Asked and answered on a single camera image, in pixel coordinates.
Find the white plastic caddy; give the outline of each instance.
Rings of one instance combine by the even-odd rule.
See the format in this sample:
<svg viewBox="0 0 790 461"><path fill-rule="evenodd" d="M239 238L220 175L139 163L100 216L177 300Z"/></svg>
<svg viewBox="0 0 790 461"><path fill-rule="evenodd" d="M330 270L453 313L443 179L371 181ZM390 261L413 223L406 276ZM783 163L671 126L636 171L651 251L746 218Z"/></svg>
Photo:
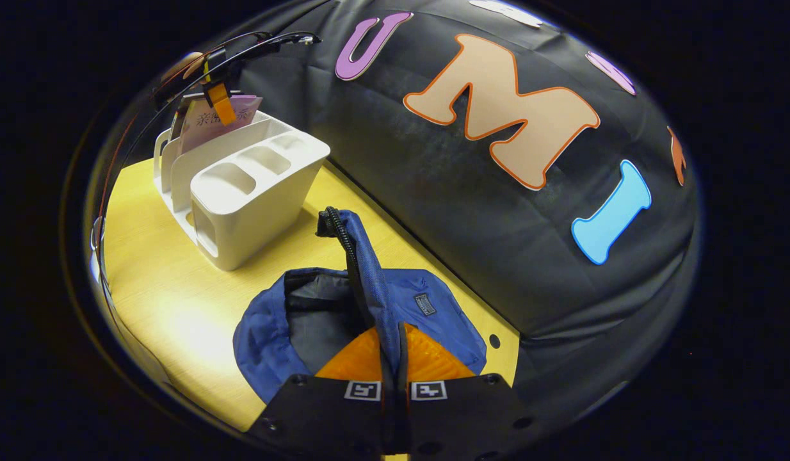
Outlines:
<svg viewBox="0 0 790 461"><path fill-rule="evenodd" d="M176 222L219 269L239 268L295 222L330 146L261 111L250 125L179 155L162 132L153 182Z"/></svg>

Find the beige letter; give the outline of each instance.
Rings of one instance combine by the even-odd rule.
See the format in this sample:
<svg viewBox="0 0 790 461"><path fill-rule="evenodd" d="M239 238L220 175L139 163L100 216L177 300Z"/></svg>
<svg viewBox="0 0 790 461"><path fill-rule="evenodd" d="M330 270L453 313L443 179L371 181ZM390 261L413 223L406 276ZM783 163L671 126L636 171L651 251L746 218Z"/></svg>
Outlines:
<svg viewBox="0 0 790 461"><path fill-rule="evenodd" d="M474 35L455 37L460 51L421 93L404 96L410 111L430 122L451 125L451 106L469 88L465 135L479 140L518 123L509 140L489 146L494 161L531 190L546 186L546 171L583 129L600 116L582 97L555 87L519 94L515 55Z"/></svg>

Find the wooden table surface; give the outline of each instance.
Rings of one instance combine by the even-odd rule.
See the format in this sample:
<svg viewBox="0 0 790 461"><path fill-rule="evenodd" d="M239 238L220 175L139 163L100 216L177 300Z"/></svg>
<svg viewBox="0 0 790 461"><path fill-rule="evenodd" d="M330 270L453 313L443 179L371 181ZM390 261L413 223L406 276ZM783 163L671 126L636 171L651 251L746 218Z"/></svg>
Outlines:
<svg viewBox="0 0 790 461"><path fill-rule="evenodd" d="M111 192L105 262L113 300L120 320L155 354L175 388L223 422L246 431L264 408L233 352L233 332L250 301L289 269L346 268L341 245L315 236L317 213L327 206L360 216L383 268L427 269L447 283L486 341L482 373L514 382L516 330L330 164L321 167L283 236L239 269L220 271L167 210L152 162L124 168ZM499 348L489 345L492 334Z"/></svg>

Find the purple letter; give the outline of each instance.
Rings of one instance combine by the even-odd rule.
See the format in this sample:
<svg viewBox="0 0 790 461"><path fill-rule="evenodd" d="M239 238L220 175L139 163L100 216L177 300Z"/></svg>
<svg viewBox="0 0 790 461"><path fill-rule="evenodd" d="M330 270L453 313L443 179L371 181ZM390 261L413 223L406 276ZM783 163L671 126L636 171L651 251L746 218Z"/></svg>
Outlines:
<svg viewBox="0 0 790 461"><path fill-rule="evenodd" d="M337 77L343 81L352 81L352 79L360 77L367 67L369 67L369 64L375 61L375 56L378 56L378 52L383 49L383 45L386 44L389 37L392 36L392 32L395 32L395 29L397 29L402 22L406 22L410 20L410 18L412 18L412 13L410 12L395 13L383 18L381 30L378 30L378 34L375 35L375 38L373 38L372 43L369 44L364 55L357 61L351 61L350 56L355 52L356 47L360 43L360 39L378 23L378 18L373 17L359 22L358 26L355 26L355 32L352 33L352 36L346 41L343 50L341 50L339 60L335 62L335 74Z"/></svg>
<svg viewBox="0 0 790 461"><path fill-rule="evenodd" d="M606 61L602 56L598 55L594 52L586 53L586 58L591 64L594 64L594 67L603 71L604 74L611 77L612 81L617 82L623 90L628 91L632 96L636 96L637 92L634 90L634 84L630 81L629 77L626 77L624 73L620 72L620 69L611 64L611 62Z"/></svg>

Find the orange clip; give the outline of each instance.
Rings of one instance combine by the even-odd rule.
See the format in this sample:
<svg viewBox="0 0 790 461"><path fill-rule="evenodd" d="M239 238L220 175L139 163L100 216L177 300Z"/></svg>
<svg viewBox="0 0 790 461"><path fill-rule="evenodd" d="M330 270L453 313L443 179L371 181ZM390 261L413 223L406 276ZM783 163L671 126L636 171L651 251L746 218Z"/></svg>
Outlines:
<svg viewBox="0 0 790 461"><path fill-rule="evenodd" d="M219 119L222 120L222 125L229 125L236 120L236 113L233 110L233 104L230 103L230 98L227 96L227 88L225 84L220 83L210 91L207 92L210 101L213 103L213 108L219 114Z"/></svg>

